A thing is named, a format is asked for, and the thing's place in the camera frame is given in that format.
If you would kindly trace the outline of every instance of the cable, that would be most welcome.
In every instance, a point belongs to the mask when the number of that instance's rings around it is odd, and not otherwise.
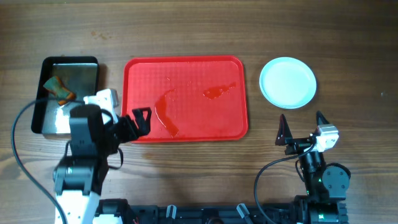
[[[15,128],[17,126],[17,122],[18,119],[21,117],[21,115],[23,114],[23,112],[31,107],[32,105],[35,105],[36,103],[43,103],[43,102],[47,102],[49,100],[66,100],[66,99],[60,99],[60,98],[43,98],[43,99],[39,99],[39,100],[34,100],[31,101],[30,103],[28,103],[25,107],[23,107],[23,109],[21,109],[21,111],[18,113],[18,115],[16,116],[14,123],[12,124],[12,128],[11,128],[11,146],[12,146],[12,152],[14,153],[14,157],[15,160],[17,161],[19,167],[22,169],[22,171],[25,173],[26,176],[28,176],[28,178],[33,182],[33,184],[36,185],[37,188],[39,188],[44,194],[45,196],[47,196],[50,201],[55,205],[55,207],[58,209],[61,219],[62,219],[62,223],[63,224],[67,224],[67,217],[65,215],[65,213],[62,210],[62,207],[60,206],[60,204],[57,202],[57,200],[52,196],[52,194],[50,192],[48,192],[36,179],[34,179],[34,177],[32,176],[32,174],[30,174],[30,172],[25,168],[25,166],[23,165],[21,159],[19,158],[19,155],[17,153],[17,149],[15,147]],[[73,102],[77,102],[77,103],[83,103],[85,104],[84,101],[78,101],[78,100],[67,100],[67,101],[73,101]]]
[[[295,164],[295,166],[296,166],[296,171],[297,171],[297,174],[298,174],[298,176],[300,177],[301,181],[304,182],[304,177],[301,175],[301,172],[299,171],[299,167],[297,166],[297,164],[299,163],[299,161],[300,161],[300,159],[297,159],[297,160],[296,160],[296,164]]]
[[[122,150],[121,150],[120,148],[118,148],[118,152],[119,152],[119,155],[120,155],[120,166],[115,167],[115,166],[109,166],[109,165],[108,165],[108,167],[109,167],[110,169],[116,170],[116,169],[122,168],[122,166],[123,166],[123,152],[122,152]]]
[[[258,184],[258,182],[259,182],[259,179],[260,179],[261,174],[262,174],[268,167],[270,167],[270,166],[272,166],[272,165],[274,165],[274,164],[277,164],[278,162],[284,162],[284,161],[291,160],[291,159],[297,159],[297,158],[299,158],[299,157],[302,157],[302,156],[307,155],[308,153],[310,153],[310,152],[312,151],[312,149],[314,148],[314,146],[315,146],[315,143],[313,143],[313,144],[310,146],[309,150],[307,150],[306,152],[304,152],[304,153],[302,153],[302,154],[300,154],[300,155],[290,156],[290,157],[286,157],[286,158],[282,158],[282,159],[278,159],[278,160],[272,161],[272,162],[268,163],[267,165],[265,165],[265,166],[259,171],[259,173],[257,174],[256,179],[254,180],[254,200],[256,201],[257,207],[259,208],[261,214],[268,220],[268,222],[269,222],[270,224],[276,224],[276,222],[272,221],[272,220],[267,216],[267,214],[266,214],[266,213],[264,212],[264,210],[262,209],[262,207],[261,207],[261,205],[260,205],[260,202],[259,202],[259,199],[258,199],[258,197],[257,197],[257,184]]]
[[[65,145],[65,152],[63,153],[63,157],[65,158],[68,155],[68,148],[69,144],[72,142],[72,140],[67,141],[67,144]]]

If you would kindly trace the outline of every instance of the wooden table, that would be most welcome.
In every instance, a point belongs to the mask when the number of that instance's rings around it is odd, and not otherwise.
[[[351,223],[398,221],[398,4],[93,1],[0,5],[0,223],[53,223],[53,205],[21,173],[9,139],[15,115],[35,98],[44,58],[95,56],[99,87],[115,88],[121,98],[123,68],[133,57],[220,54],[236,55],[245,66],[247,135],[226,142],[124,144],[125,164],[107,175],[103,198],[136,205],[253,204],[258,170],[284,157],[284,148],[274,146],[279,115],[286,115],[294,136],[305,137],[321,110],[340,130],[326,161],[353,173],[346,201]],[[260,92],[262,67],[281,56],[304,61],[317,77],[317,95],[303,108],[282,110]],[[52,171],[67,139],[33,134],[31,118],[32,110],[18,124],[17,148],[53,192]],[[262,202],[289,202],[297,194],[305,188],[294,161],[266,171],[259,183]]]

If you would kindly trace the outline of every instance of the orange object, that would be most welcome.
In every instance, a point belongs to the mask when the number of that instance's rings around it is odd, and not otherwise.
[[[54,76],[47,80],[47,82],[44,83],[43,87],[55,97],[65,99],[58,101],[58,104],[60,106],[68,103],[68,100],[74,100],[76,98],[76,94],[68,90],[62,83],[61,79],[57,76]]]

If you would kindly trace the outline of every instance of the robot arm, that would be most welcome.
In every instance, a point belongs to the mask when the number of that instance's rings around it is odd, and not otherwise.
[[[303,154],[299,157],[300,168],[307,195],[298,195],[290,204],[291,223],[348,223],[345,204],[351,172],[338,163],[326,164],[323,152],[331,149],[339,138],[338,130],[321,112],[317,112],[317,128],[308,138],[294,139],[285,116],[280,116],[276,145],[286,145],[285,154]]]
[[[116,92],[105,91],[109,93],[108,97],[101,95],[105,100],[97,100],[98,96],[94,99],[101,107],[88,104],[70,111],[72,155],[63,157],[53,172],[56,199],[68,223],[93,223],[102,184],[109,170],[107,157],[118,152],[119,144],[134,141],[150,131],[150,108],[133,110],[136,123],[128,115],[117,118],[113,111],[114,101],[110,100]],[[58,210],[55,223],[62,223]]]

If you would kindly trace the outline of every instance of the liquid spill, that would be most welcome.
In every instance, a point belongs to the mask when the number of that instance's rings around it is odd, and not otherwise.
[[[217,97],[220,97],[223,93],[228,92],[230,88],[235,88],[236,82],[231,83],[230,85],[222,85],[211,87],[203,92],[203,96],[214,100]]]
[[[108,39],[103,34],[99,34],[99,37],[101,37],[103,40],[107,40]]]
[[[178,127],[173,123],[173,121],[166,115],[166,109],[167,109],[167,102],[166,102],[166,96],[167,94],[174,92],[175,89],[166,91],[163,96],[161,96],[156,102],[155,102],[155,112],[157,119],[163,124],[164,128],[169,132],[169,134],[174,138],[180,130],[178,130]]]

